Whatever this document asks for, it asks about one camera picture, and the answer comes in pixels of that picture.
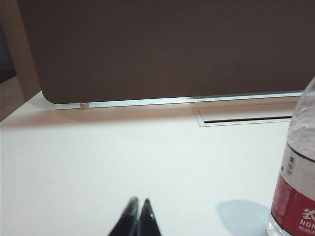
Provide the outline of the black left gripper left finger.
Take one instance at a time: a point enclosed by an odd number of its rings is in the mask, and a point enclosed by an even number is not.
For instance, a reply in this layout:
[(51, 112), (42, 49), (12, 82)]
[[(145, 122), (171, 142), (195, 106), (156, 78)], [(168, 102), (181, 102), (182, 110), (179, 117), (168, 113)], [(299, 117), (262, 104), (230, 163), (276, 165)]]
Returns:
[(109, 236), (134, 236), (137, 228), (139, 200), (131, 197)]

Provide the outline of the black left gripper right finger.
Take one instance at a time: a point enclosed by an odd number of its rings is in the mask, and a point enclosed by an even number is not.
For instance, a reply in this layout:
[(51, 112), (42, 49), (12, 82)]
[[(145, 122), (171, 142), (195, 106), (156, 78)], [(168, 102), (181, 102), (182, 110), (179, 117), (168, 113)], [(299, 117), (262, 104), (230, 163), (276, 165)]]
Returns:
[(144, 201), (137, 224), (138, 236), (162, 236), (150, 200)]

